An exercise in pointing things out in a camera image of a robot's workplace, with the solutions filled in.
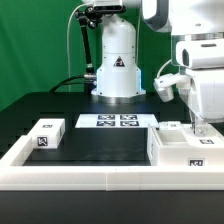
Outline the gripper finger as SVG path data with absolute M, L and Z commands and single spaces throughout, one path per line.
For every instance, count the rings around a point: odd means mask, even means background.
M 206 136 L 208 134 L 208 123 L 204 121 L 200 121 L 198 125 L 198 133 L 201 136 Z
M 198 135 L 198 118 L 194 113 L 190 113 L 191 129 L 194 135 Z

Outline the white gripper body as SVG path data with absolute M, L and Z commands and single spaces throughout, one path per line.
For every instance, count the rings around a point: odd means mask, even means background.
M 224 39 L 180 41 L 176 61 L 190 78 L 189 109 L 208 123 L 224 122 Z

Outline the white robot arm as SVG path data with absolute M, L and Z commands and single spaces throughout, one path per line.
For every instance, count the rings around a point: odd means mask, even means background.
M 170 53 L 176 74 L 154 87 L 164 102 L 173 86 L 191 122 L 224 122 L 224 0 L 82 0 L 102 24 L 102 61 L 92 96 L 114 102 L 144 95 L 144 75 Z

